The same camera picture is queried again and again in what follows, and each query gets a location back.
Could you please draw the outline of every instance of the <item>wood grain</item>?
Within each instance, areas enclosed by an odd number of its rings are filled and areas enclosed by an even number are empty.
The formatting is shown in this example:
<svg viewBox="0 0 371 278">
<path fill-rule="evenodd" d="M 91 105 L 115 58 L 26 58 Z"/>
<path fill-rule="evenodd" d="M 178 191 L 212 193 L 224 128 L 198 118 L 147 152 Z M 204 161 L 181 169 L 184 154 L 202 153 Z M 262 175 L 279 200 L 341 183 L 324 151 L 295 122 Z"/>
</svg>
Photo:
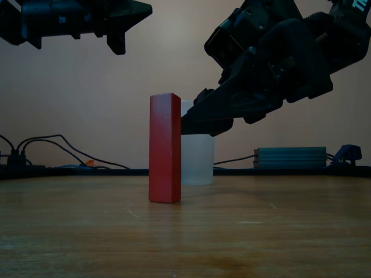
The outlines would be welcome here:
<svg viewBox="0 0 371 278">
<path fill-rule="evenodd" d="M 147 177 L 0 182 L 0 277 L 370 277 L 371 181 L 216 177 L 148 201 Z"/>
</svg>

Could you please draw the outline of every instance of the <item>black cable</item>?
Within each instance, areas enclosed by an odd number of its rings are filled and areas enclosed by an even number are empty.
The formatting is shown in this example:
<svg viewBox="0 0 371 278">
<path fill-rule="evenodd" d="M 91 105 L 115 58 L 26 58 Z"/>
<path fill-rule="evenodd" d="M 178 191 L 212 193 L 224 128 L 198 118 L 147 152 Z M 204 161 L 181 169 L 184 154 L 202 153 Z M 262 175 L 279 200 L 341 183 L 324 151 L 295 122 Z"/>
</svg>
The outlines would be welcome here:
<svg viewBox="0 0 371 278">
<path fill-rule="evenodd" d="M 232 160 L 217 162 L 217 163 L 214 163 L 214 165 L 219 165 L 219 164 L 224 164 L 224 163 L 229 163 L 229 162 L 235 162 L 235 161 L 241 161 L 241 160 L 245 160 L 245 159 L 249 159 L 249 158 L 254 158 L 254 157 L 255 157 L 254 155 L 250 155 L 250 156 L 247 156 L 245 158 L 238 158 L 238 159 L 232 159 Z"/>
<path fill-rule="evenodd" d="M 112 163 L 112 162 L 108 162 L 108 161 L 104 161 L 104 160 L 101 160 L 101 159 L 98 159 L 98 158 L 94 158 L 94 157 L 92 157 L 92 156 L 90 156 L 90 155 L 87 155 L 86 153 L 83 153 L 82 151 L 79 151 L 79 150 L 76 149 L 74 146 L 72 146 L 72 145 L 70 144 L 70 142 L 68 142 L 67 139 L 64 138 L 64 136 L 61 135 L 61 134 L 51 135 L 51 136 L 33 137 L 33 138 L 29 138 L 29 139 L 23 140 L 23 141 L 18 145 L 17 149 L 19 150 L 19 149 L 21 148 L 22 144 L 26 143 L 26 142 L 29 141 L 29 140 L 35 140 L 35 139 L 46 139 L 46 138 L 54 138 L 54 137 L 60 137 L 60 138 L 62 138 L 63 141 L 66 142 L 66 144 L 67 144 L 68 146 L 71 147 L 71 149 L 73 149 L 74 151 L 76 151 L 76 152 L 78 152 L 78 153 L 80 153 L 80 154 L 82 154 L 82 155 L 87 156 L 88 158 L 94 159 L 94 160 L 96 160 L 96 161 L 99 161 L 99 162 L 102 162 L 102 163 L 105 163 L 105 164 L 114 165 L 114 166 L 119 166 L 119 167 L 125 168 L 125 169 L 127 169 L 127 170 L 130 170 L 130 168 L 128 168 L 128 167 L 126 167 L 126 166 L 124 166 L 124 165 L 117 164 L 117 163 Z"/>
<path fill-rule="evenodd" d="M 78 158 L 77 156 L 75 156 L 72 152 L 70 152 L 69 150 L 63 148 L 61 145 L 59 145 L 58 143 L 55 143 L 53 141 L 50 141 L 50 140 L 43 140 L 43 139 L 36 139 L 36 140 L 31 140 L 29 142 L 26 143 L 26 145 L 24 145 L 23 147 L 23 150 L 22 152 L 25 152 L 26 151 L 26 147 L 33 143 L 33 142 L 48 142 L 48 143 L 51 143 L 51 144 L 54 144 L 55 146 L 58 146 L 59 148 L 61 148 L 62 150 L 64 150 L 65 152 L 68 152 L 70 155 L 72 155 L 75 159 L 77 159 L 81 164 L 85 165 L 85 163 L 80 159 Z"/>
<path fill-rule="evenodd" d="M 4 139 L 12 147 L 12 150 L 14 151 L 14 145 L 12 144 L 12 142 L 10 142 L 8 139 L 6 139 L 5 136 L 3 136 L 3 135 L 0 135 L 0 138 Z"/>
</svg>

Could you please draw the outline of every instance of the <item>black robotic arm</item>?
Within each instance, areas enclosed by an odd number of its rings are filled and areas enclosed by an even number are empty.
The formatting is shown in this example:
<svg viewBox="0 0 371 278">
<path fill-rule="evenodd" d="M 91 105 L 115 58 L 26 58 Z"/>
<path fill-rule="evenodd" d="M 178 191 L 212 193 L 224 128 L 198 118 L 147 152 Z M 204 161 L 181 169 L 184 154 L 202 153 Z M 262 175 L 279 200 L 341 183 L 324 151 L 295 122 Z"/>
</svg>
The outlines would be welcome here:
<svg viewBox="0 0 371 278">
<path fill-rule="evenodd" d="M 213 33 L 206 52 L 223 68 L 182 117 L 182 134 L 217 136 L 235 118 L 256 123 L 283 105 L 333 90 L 330 74 L 362 60 L 371 0 L 334 1 L 302 18 L 294 0 L 246 0 Z"/>
<path fill-rule="evenodd" d="M 107 36 L 117 55 L 125 54 L 125 32 L 152 14 L 152 6 L 132 0 L 17 0 L 18 11 L 0 0 L 0 37 L 13 45 L 41 49 L 45 36 L 95 33 Z"/>
</svg>

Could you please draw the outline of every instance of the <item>white text on robot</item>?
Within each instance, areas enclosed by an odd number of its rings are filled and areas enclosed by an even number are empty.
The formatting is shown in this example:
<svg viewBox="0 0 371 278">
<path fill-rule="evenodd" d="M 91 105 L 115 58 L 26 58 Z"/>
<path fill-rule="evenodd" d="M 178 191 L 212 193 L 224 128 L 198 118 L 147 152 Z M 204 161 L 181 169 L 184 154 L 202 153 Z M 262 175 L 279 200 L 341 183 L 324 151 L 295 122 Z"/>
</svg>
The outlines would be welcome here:
<svg viewBox="0 0 371 278">
<path fill-rule="evenodd" d="M 367 2 L 368 0 L 354 0 L 353 7 L 358 8 L 364 12 Z"/>
</svg>

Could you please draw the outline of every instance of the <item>gray power supply unit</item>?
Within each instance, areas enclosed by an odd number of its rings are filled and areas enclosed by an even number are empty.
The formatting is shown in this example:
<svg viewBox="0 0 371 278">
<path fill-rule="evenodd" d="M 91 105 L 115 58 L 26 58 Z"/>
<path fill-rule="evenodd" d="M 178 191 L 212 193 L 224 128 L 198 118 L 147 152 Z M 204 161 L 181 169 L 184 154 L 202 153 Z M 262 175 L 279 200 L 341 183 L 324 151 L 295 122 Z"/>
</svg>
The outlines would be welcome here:
<svg viewBox="0 0 371 278">
<path fill-rule="evenodd" d="M 255 169 L 320 169 L 327 166 L 326 147 L 259 148 Z"/>
</svg>

